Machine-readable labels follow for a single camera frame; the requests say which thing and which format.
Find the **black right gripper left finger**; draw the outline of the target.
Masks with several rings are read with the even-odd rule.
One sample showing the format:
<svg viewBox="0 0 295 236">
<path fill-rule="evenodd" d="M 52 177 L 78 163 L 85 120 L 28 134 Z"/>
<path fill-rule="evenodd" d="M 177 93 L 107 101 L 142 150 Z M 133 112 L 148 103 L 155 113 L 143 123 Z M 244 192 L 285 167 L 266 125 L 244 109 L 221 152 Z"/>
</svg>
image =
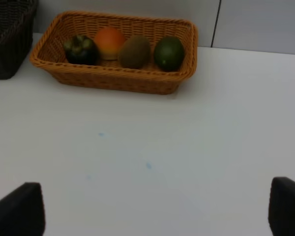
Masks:
<svg viewBox="0 0 295 236">
<path fill-rule="evenodd" d="M 0 200 L 0 236 L 42 236 L 45 227 L 40 183 L 26 182 Z"/>
</svg>

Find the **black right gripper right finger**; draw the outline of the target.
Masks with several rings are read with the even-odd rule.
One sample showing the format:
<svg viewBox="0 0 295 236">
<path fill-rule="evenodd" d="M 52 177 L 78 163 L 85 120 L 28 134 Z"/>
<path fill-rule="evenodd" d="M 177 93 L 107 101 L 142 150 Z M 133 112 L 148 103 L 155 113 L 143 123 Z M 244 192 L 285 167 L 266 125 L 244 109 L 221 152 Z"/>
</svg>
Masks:
<svg viewBox="0 0 295 236">
<path fill-rule="evenodd" d="M 274 236 L 295 236 L 295 181 L 287 177 L 273 178 L 268 222 Z"/>
</svg>

